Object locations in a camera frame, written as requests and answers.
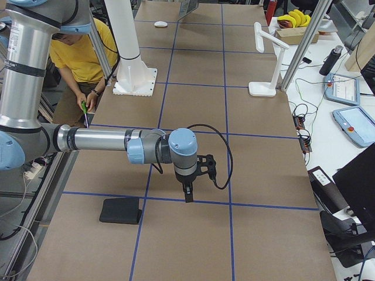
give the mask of brown cardboard table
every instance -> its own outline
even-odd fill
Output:
[[[93,128],[212,125],[233,152],[230,186],[201,176],[186,204],[173,165],[159,174],[125,152],[81,151],[28,280],[336,280],[287,96],[248,94],[248,82],[270,81],[276,63],[270,42],[255,49],[262,7],[200,4],[177,22],[179,6],[142,3],[135,26],[143,61],[158,69],[154,94],[108,89]],[[168,27],[155,28],[158,20]],[[223,185],[226,147],[194,130]],[[141,198],[139,225],[99,222],[103,200],[125,196]]]

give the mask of paper box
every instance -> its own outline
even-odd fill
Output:
[[[281,41],[285,42],[289,45],[298,45],[300,44],[306,28],[284,28],[284,29],[276,29],[275,37],[280,39]],[[316,43],[318,41],[319,32],[317,31],[314,35],[311,43]]]

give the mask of yellow shirt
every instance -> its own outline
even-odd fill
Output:
[[[94,19],[94,22],[104,45],[113,51],[117,51],[108,26],[98,19]],[[106,47],[103,48],[110,66],[113,66],[117,60],[117,54]],[[78,42],[71,46],[52,40],[49,53],[56,67],[70,68],[78,83],[98,83],[103,77],[103,71],[88,35],[83,35]]]

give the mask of tablet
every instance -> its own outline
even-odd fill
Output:
[[[375,121],[361,106],[334,110],[332,114],[342,130],[358,146],[365,148],[375,142]]]
[[[359,82],[341,74],[328,73],[325,77],[324,89],[327,100],[348,105],[360,104]]]

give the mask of hand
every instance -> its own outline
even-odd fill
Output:
[[[90,112],[91,110],[95,108],[97,100],[98,100],[98,96],[95,93],[93,92],[89,93],[89,95],[87,96],[87,102],[86,102],[86,107],[87,107],[88,112]]]
[[[82,92],[80,92],[78,95],[77,95],[77,104],[78,106],[81,108],[81,110],[83,110],[82,108],[82,102],[86,102],[87,104],[87,98],[86,98],[86,95]]]

